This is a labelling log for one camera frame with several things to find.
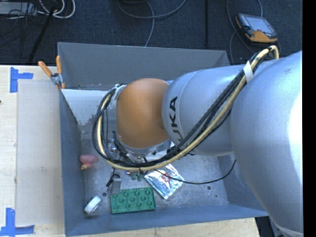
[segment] pink object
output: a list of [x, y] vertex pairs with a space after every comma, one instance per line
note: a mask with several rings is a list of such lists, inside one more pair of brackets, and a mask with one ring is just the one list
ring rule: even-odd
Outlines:
[[99, 161], [99, 158], [93, 154], [84, 154], [79, 157], [79, 160], [81, 163], [86, 164], [86, 163], [96, 163]]

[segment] white cable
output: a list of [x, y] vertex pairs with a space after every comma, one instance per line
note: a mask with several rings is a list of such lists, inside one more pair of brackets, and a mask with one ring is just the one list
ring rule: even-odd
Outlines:
[[[61, 2], [63, 3], [62, 8], [61, 8], [59, 11], [55, 12], [53, 15], [59, 14], [59, 13], [61, 13], [61, 12], [64, 10], [64, 8], [65, 8], [65, 1], [64, 1], [64, 0], [61, 0]], [[38, 11], [38, 13], [48, 15], [48, 14], [49, 14], [49, 10], [44, 6], [44, 4], [43, 4], [43, 2], [42, 2], [41, 0], [39, 0], [39, 3], [40, 3], [40, 5], [42, 6], [42, 8], [43, 8], [47, 13], [42, 12], [42, 11]]]
[[[67, 18], [72, 17], [73, 14], [74, 14], [75, 11], [76, 11], [76, 3], [75, 3], [75, 0], [71, 0], [71, 1], [72, 1], [72, 4], [73, 4], [73, 11], [72, 11], [69, 15], [67, 15], [67, 16], [59, 16], [59, 15], [58, 15], [58, 14], [60, 14], [60, 13], [64, 10], [64, 8], [65, 8], [65, 1], [64, 1], [64, 0], [61, 0], [61, 1], [62, 1], [62, 3], [63, 3], [63, 7], [61, 8], [61, 10], [59, 10], [59, 11], [53, 13], [53, 17], [55, 17], [55, 18], [60, 18], [60, 19], [67, 19]], [[49, 10], [44, 6], [44, 4], [42, 3], [41, 0], [39, 0], [39, 3], [40, 3], [40, 5], [42, 6], [42, 8], [43, 8], [47, 13], [49, 13]]]

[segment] white object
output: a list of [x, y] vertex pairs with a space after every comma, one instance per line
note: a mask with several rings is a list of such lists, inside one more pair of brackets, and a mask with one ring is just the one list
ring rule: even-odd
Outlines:
[[99, 204], [101, 203], [101, 199], [98, 196], [95, 196], [88, 204], [87, 206], [84, 208], [84, 211], [87, 214], [90, 214], [92, 212], [94, 212], [94, 210], [99, 206]]
[[250, 62], [247, 61], [246, 66], [244, 66], [243, 71], [245, 72], [246, 81], [249, 83], [253, 79], [253, 71], [250, 66]]

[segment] wrapper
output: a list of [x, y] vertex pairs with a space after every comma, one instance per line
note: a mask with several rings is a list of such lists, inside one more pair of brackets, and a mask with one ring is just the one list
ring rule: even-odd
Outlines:
[[183, 184], [183, 182], [174, 180], [171, 177], [183, 181], [185, 179], [171, 164], [157, 170], [165, 175], [153, 170], [147, 173], [144, 178], [164, 199], [168, 199]]

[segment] electronic device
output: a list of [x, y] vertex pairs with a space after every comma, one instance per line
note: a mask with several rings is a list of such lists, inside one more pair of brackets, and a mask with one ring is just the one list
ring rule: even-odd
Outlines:
[[277, 33], [264, 18], [239, 13], [236, 22], [244, 35], [252, 43], [273, 43], [277, 41]]

